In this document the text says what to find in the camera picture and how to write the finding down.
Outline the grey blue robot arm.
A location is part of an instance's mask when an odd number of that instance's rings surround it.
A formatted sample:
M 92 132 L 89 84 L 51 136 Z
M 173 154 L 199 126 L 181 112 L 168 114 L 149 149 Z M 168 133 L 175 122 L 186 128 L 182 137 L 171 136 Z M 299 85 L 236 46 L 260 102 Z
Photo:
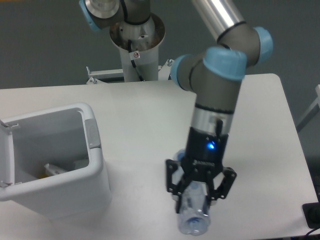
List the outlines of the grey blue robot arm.
M 83 15 L 93 31 L 109 28 L 119 49 L 126 82 L 156 81 L 158 58 L 151 57 L 165 36 L 162 20 L 148 0 L 81 0 Z M 198 55 L 182 55 L 170 68 L 181 89 L 196 94 L 185 154 L 168 159 L 166 189 L 182 211 L 192 182 L 206 185 L 205 205 L 224 199 L 236 178 L 222 160 L 245 71 L 270 58 L 273 40 L 262 27 L 247 24 L 231 0 L 195 0 L 193 5 L 216 41 Z

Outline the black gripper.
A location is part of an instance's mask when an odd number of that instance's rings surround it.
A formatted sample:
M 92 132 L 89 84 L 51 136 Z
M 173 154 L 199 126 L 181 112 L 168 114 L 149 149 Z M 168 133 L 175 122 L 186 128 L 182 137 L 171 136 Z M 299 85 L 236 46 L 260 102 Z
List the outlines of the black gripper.
M 223 167 L 223 157 L 229 135 L 211 135 L 193 127 L 189 129 L 184 157 L 181 160 L 165 161 L 166 190 L 176 197 L 175 211 L 180 213 L 183 194 L 192 181 L 205 183 L 206 202 L 225 199 L 237 177 L 231 167 Z M 178 182 L 173 175 L 182 169 Z M 223 179 L 215 189 L 214 178 L 222 172 Z

